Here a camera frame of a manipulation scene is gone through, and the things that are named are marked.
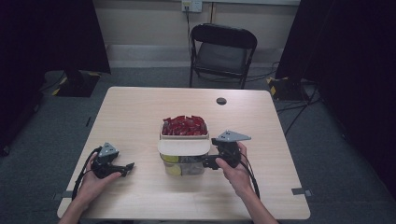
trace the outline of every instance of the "red candy wrapper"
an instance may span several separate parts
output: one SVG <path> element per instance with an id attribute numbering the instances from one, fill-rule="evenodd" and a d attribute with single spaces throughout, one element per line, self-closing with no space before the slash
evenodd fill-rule
<path id="1" fill-rule="evenodd" d="M 205 121 L 198 116 L 177 116 L 163 120 L 163 135 L 206 135 Z"/>

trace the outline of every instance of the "wooden table top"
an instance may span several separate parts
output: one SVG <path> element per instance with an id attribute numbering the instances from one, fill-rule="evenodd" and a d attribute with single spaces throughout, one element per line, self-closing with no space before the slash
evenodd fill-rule
<path id="1" fill-rule="evenodd" d="M 227 100 L 218 105 L 219 97 Z M 133 220 L 250 219 L 221 169 L 202 175 L 168 175 L 157 145 L 163 119 L 200 116 L 210 137 L 226 130 L 251 136 L 244 141 L 262 202 L 276 219 L 307 219 L 301 183 L 267 91 L 113 87 L 106 94 L 67 190 L 72 190 L 89 154 L 105 142 L 120 155 L 114 165 L 134 162 L 83 214 L 86 218 Z M 209 154 L 218 154 L 211 146 Z M 61 217 L 71 199 L 64 198 Z"/>

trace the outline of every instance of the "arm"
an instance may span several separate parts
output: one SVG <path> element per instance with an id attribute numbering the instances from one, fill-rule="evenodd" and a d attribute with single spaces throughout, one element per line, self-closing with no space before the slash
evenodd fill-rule
<path id="1" fill-rule="evenodd" d="M 247 155 L 247 148 L 238 142 L 241 153 Z M 242 162 L 247 163 L 247 159 L 242 157 Z M 238 195 L 245 204 L 251 219 L 255 224 L 277 223 L 270 212 L 265 208 L 262 201 L 257 197 L 251 187 L 250 176 L 247 170 L 241 164 L 232 168 L 221 158 L 216 159 L 216 163 L 223 170 L 225 177 L 230 181 L 236 195 Z"/>
<path id="2" fill-rule="evenodd" d="M 82 179 L 82 184 L 78 190 L 78 194 L 75 200 L 73 200 L 67 207 L 64 215 L 59 221 L 59 224 L 78 223 L 82 212 L 88 208 L 90 202 L 99 196 L 109 183 L 121 176 L 121 173 L 117 172 L 103 179 L 99 179 L 93 172 L 91 172 L 91 164 L 95 159 L 96 154 L 97 153 L 94 153 L 91 156 L 90 161 L 87 163 L 87 172 Z"/>

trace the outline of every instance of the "white lid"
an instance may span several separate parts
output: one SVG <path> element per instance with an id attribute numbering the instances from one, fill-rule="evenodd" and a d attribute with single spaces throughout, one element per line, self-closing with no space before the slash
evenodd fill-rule
<path id="1" fill-rule="evenodd" d="M 158 151 L 168 156 L 201 156 L 210 150 L 210 140 L 160 140 Z"/>

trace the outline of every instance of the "black round hole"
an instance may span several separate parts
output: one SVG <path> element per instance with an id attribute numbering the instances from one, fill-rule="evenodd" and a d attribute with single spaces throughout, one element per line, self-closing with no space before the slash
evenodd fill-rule
<path id="1" fill-rule="evenodd" d="M 222 97 L 219 97 L 219 98 L 216 100 L 216 103 L 218 103 L 218 105 L 225 105 L 225 104 L 227 104 L 227 100 L 224 99 L 224 98 L 222 98 Z"/>

